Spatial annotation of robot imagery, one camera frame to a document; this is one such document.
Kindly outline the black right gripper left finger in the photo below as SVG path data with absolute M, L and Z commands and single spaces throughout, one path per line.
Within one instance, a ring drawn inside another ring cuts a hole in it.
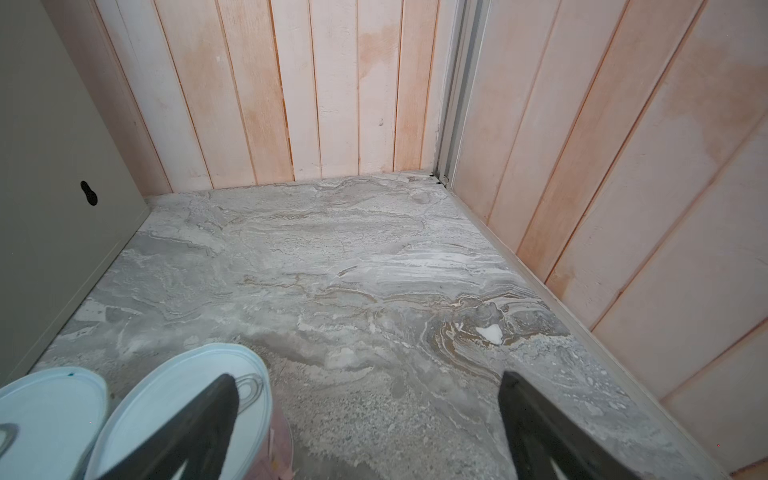
M 104 479 L 217 479 L 239 409 L 234 377 L 222 374 Z

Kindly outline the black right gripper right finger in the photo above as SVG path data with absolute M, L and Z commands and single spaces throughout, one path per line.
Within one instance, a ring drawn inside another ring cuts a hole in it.
M 498 405 L 519 479 L 638 477 L 519 373 L 503 373 Z

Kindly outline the pink label can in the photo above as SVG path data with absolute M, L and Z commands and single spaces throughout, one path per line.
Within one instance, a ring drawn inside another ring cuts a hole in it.
M 290 426 L 265 362 L 213 343 L 166 361 L 107 420 L 88 479 L 292 479 Z

